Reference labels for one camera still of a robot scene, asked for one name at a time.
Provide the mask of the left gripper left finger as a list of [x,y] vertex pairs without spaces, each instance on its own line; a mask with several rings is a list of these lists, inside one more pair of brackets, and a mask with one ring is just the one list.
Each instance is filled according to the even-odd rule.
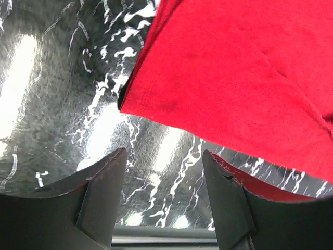
[[1,249],[109,249],[127,153],[35,191],[1,195]]

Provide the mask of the red t shirt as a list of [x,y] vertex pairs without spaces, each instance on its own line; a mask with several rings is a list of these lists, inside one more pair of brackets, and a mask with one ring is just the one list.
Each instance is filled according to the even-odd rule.
[[332,181],[332,1],[161,1],[120,110]]

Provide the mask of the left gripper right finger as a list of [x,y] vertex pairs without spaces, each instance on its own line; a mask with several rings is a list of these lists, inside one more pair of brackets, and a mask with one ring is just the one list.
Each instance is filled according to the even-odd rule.
[[218,155],[202,156],[219,249],[332,249],[332,197],[261,181]]

